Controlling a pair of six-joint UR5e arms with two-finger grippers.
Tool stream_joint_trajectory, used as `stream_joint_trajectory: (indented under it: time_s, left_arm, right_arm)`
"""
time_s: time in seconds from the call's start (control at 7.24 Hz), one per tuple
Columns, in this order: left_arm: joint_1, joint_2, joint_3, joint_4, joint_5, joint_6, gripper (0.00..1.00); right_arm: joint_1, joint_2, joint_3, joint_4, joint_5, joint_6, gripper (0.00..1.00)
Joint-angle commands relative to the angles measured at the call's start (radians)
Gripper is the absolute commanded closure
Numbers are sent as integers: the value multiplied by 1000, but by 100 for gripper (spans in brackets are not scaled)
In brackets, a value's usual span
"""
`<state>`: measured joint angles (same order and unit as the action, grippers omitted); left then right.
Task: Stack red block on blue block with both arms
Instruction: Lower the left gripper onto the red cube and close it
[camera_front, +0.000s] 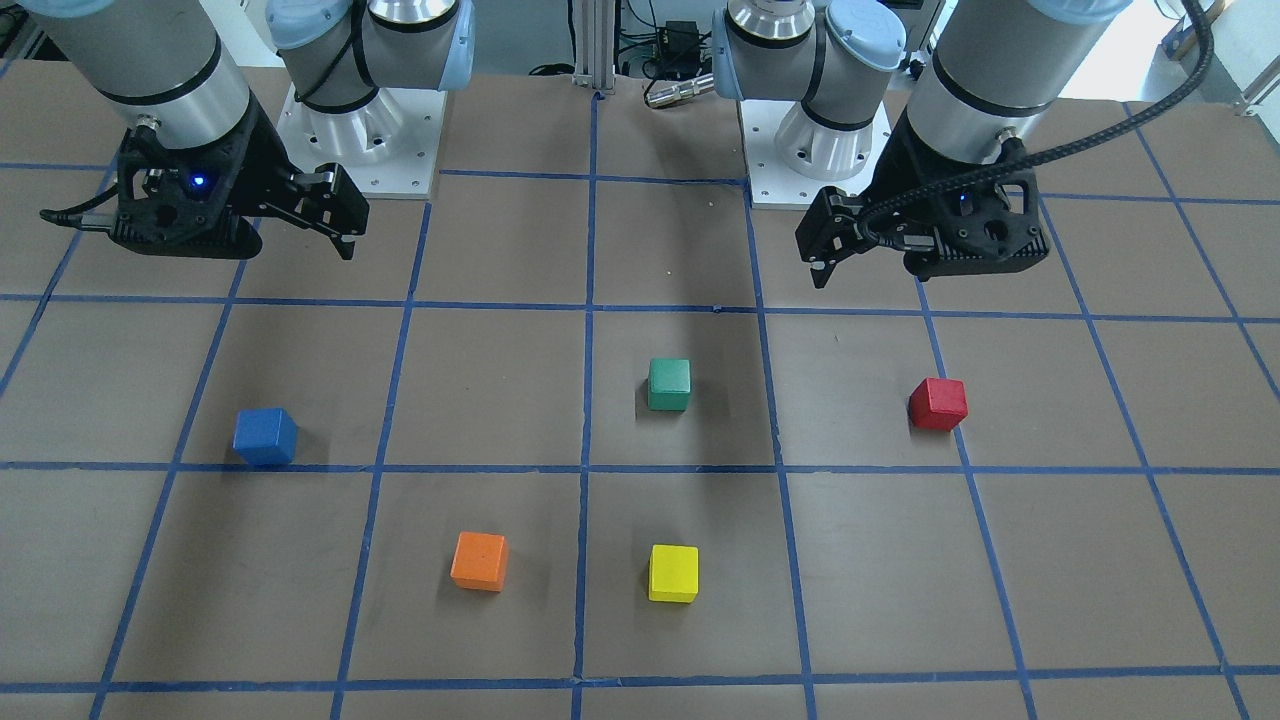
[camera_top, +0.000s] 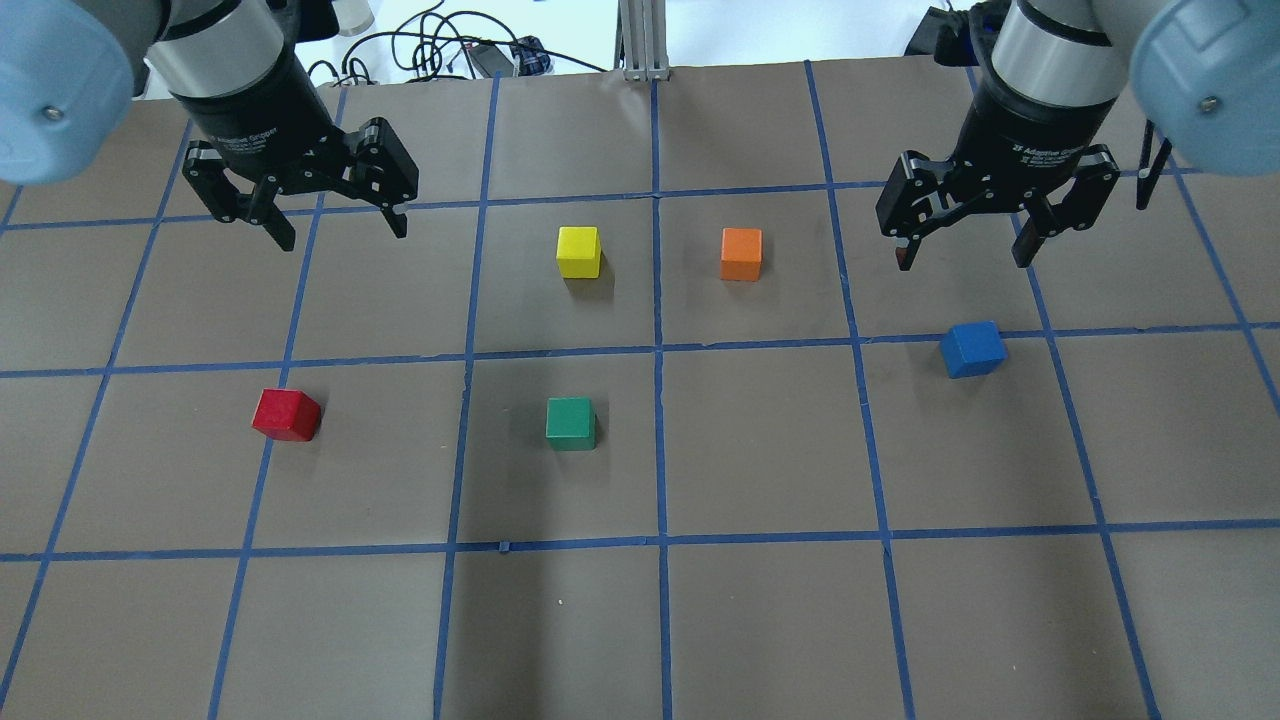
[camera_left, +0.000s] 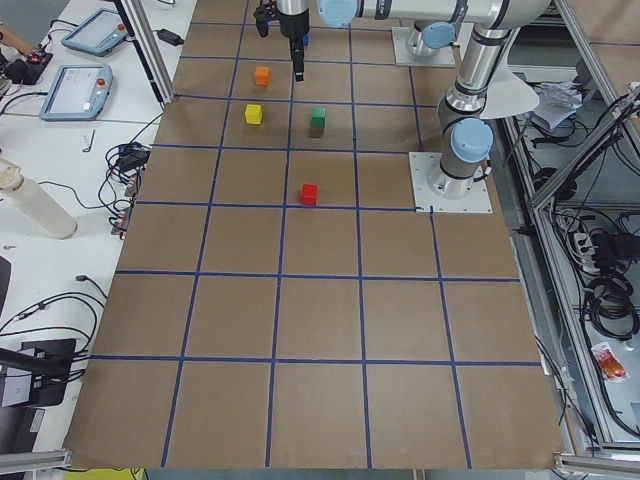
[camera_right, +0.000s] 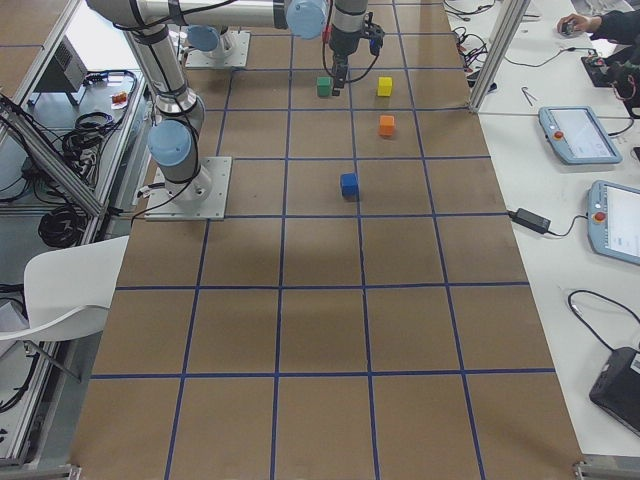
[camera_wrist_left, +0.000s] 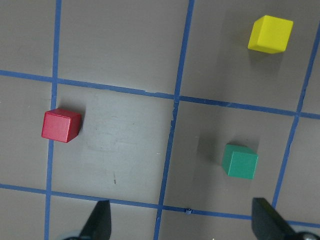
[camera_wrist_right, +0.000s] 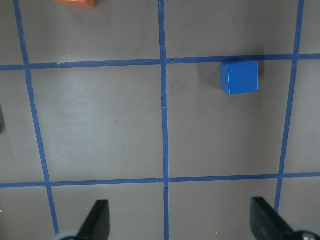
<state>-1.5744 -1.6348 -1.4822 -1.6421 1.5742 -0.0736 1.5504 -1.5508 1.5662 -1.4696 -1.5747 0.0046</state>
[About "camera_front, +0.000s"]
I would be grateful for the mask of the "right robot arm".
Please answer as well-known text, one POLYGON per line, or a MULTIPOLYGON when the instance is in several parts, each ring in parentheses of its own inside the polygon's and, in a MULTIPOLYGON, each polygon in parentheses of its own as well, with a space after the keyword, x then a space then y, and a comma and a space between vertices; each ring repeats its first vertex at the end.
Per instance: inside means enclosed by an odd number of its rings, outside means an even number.
POLYGON ((252 219, 328 237, 344 260, 369 224, 348 173, 398 149, 392 90, 456 91, 474 68, 471 1, 270 1, 271 41, 324 160, 297 167, 197 1, 27 1, 24 9, 125 122, 115 182, 54 225, 136 254, 244 260, 252 219))

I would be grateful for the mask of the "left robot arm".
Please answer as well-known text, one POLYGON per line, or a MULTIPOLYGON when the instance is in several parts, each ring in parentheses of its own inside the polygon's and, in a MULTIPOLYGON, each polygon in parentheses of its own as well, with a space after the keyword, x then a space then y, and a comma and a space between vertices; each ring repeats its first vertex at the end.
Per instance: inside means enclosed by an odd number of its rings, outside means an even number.
MULTIPOLYGON (((823 288, 844 260, 900 251, 919 281, 1024 272, 1050 255, 1025 135, 1059 97, 1124 1, 960 1, 895 122, 869 184, 817 192, 795 233, 823 288)), ((878 1, 728 1, 712 22, 716 92, 791 104, 780 151, 796 172, 835 181, 861 169, 864 140, 908 51, 878 1)))

